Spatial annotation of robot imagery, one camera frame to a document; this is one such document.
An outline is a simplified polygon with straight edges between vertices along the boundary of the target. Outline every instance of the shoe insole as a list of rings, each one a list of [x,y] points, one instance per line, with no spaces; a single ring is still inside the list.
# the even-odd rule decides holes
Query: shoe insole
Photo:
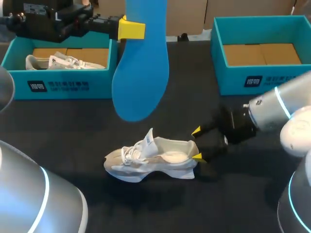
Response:
[[[159,155],[170,164],[179,164],[189,159],[188,155],[179,151],[168,151]]]
[[[145,23],[144,40],[126,40],[112,81],[112,100],[126,121],[140,121],[160,102],[169,79],[167,0],[126,0],[126,18]]]

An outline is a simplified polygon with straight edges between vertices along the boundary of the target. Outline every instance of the black table surface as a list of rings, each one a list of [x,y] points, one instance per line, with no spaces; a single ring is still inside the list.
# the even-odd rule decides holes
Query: black table surface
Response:
[[[188,140],[220,101],[236,106],[251,98],[219,96],[209,42],[168,43],[168,51],[167,91],[144,121],[122,121],[111,100],[14,101],[0,116],[1,139],[84,193],[87,233],[279,232],[278,198],[297,167],[279,132],[232,146],[212,162],[213,182],[154,173],[125,183],[103,169],[105,155],[151,127],[155,136]]]

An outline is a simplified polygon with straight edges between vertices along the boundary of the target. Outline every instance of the shoe box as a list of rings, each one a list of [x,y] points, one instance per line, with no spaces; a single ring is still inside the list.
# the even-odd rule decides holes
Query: shoe box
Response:
[[[221,95],[258,95],[311,70],[305,16],[216,17],[211,57]]]
[[[62,43],[16,37],[1,65],[14,79],[16,100],[110,99],[117,67],[117,45],[107,34],[96,32],[83,37],[72,36]],[[46,58],[57,51],[106,68],[25,70],[29,54]]]

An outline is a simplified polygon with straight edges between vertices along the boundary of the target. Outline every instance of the sneaker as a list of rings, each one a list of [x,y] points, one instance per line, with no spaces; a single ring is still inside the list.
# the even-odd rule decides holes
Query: sneaker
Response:
[[[63,55],[60,52],[56,52],[54,56],[49,58],[37,58],[33,55],[26,57],[26,70],[42,69],[105,69],[105,67]]]
[[[193,141],[174,141],[153,138],[150,129],[142,141],[132,147],[123,147],[107,155],[106,171],[126,182],[137,183],[153,171],[162,171],[173,178],[194,179],[197,162],[192,159],[199,153]]]

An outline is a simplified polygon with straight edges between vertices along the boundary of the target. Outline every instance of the shoe heel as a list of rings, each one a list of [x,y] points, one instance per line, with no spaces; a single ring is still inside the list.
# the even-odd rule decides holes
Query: shoe heel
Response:
[[[166,173],[170,177],[177,178],[177,179],[185,179],[190,180],[194,179],[193,169],[189,170],[163,170],[162,172]]]

